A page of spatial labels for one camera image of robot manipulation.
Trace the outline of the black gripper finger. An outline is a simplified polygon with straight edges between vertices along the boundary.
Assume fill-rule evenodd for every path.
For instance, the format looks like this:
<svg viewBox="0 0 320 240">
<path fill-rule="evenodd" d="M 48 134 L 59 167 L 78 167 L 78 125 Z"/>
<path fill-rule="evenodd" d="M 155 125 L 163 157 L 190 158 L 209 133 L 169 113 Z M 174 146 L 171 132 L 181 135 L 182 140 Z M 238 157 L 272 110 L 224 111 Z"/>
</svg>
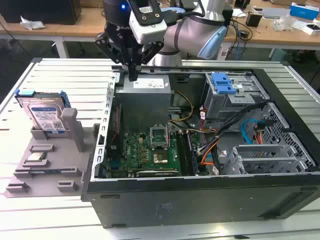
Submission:
<svg viewBox="0 0 320 240">
<path fill-rule="evenodd" d="M 129 53 L 128 45 L 125 41 L 125 35 L 106 31 L 101 32 L 95 38 L 95 45 L 106 54 L 114 63 L 122 64 L 128 72 L 129 81 L 133 81 L 132 58 Z"/>
<path fill-rule="evenodd" d="M 147 44 L 147 48 L 139 43 L 132 45 L 132 81 L 138 78 L 141 65 L 147 64 L 164 46 L 163 41 L 155 41 Z"/>
</svg>

